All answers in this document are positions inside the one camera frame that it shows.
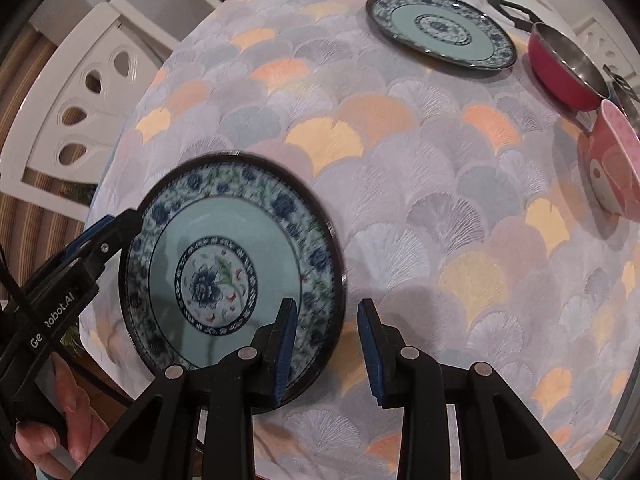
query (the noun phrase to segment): striped curtain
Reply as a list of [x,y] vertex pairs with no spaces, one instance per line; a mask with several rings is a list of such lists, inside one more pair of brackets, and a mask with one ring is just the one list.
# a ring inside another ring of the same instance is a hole
[[[27,24],[0,64],[0,150],[23,99],[55,49],[53,43]],[[68,154],[71,159],[79,155]],[[24,181],[53,193],[63,191],[65,186],[31,170],[26,171]],[[47,258],[76,238],[82,228],[82,222],[0,193],[0,243],[19,285]],[[0,300],[7,297],[0,286]]]

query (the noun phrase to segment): finger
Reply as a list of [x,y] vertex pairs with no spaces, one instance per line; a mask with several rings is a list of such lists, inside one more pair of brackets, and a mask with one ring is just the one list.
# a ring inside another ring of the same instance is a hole
[[37,462],[33,462],[33,465],[52,478],[70,480],[73,476],[73,473],[69,471],[69,469],[64,467],[50,454],[40,456]]
[[20,451],[32,462],[56,449],[60,438],[56,431],[39,422],[19,422],[15,427],[15,441]]
[[58,434],[49,426],[20,422],[15,428],[15,442],[23,455],[46,474],[61,480],[71,478],[71,471],[49,454],[60,443]]
[[78,388],[76,378],[71,368],[58,354],[51,354],[53,369],[56,374],[56,395],[60,405],[67,413],[74,413],[78,409]]
[[89,443],[89,449],[87,450],[87,455],[93,452],[95,447],[100,444],[100,441],[104,438],[104,436],[109,433],[108,426],[104,423],[104,421],[100,418],[100,416],[95,413],[94,410],[91,410],[92,418],[91,418],[91,442]]
[[86,391],[79,388],[75,413],[66,413],[66,439],[71,458],[81,464],[87,456],[91,441],[92,409]]

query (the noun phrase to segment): blue and white porcelain plate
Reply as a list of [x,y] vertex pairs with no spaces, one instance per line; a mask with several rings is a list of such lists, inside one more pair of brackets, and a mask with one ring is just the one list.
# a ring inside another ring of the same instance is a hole
[[306,187],[263,158],[218,153],[173,170],[140,211],[120,259],[120,302],[150,370],[216,364],[294,298],[285,401],[305,390],[337,343],[345,295],[334,229]]
[[461,0],[368,0],[367,12],[387,36],[458,65],[502,70],[518,55],[500,25]]

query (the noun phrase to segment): tablecloth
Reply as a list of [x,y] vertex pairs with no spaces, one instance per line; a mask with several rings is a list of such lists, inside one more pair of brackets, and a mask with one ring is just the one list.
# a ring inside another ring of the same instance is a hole
[[[575,466],[638,354],[638,226],[594,198],[587,133],[537,83],[526,38],[514,36],[510,70],[470,72],[383,39],[365,1],[225,2],[127,121],[87,223],[137,207],[194,156],[269,157],[330,214],[348,301],[324,373],[256,417],[257,457],[290,478],[394,478],[402,412],[370,394],[354,321],[373,298],[439,361],[492,364]],[[136,396],[152,376],[124,328],[117,269],[114,258],[81,333]]]

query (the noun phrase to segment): pot handle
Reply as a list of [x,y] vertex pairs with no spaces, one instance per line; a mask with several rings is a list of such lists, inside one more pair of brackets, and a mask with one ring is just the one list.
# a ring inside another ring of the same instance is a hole
[[625,78],[623,78],[620,74],[616,74],[615,72],[613,72],[613,70],[611,70],[608,65],[604,65],[602,69],[610,78],[613,79],[613,81],[615,81],[622,87],[622,89],[629,97],[631,97],[634,101],[640,102],[640,98],[638,98],[638,95],[636,94],[634,89],[631,88],[629,83],[626,82]]
[[[491,5],[495,10],[500,12],[501,15],[509,18],[513,25],[520,30],[524,30],[525,32],[531,32],[534,23],[544,23],[540,17],[533,12],[531,9],[527,9],[527,7],[521,6],[519,4],[514,4],[513,2],[507,2],[506,0],[487,0],[489,5]],[[519,10],[523,12],[529,17],[529,22],[527,20],[523,20],[522,18],[518,18],[517,16],[511,16],[504,7],[511,7],[511,9]]]

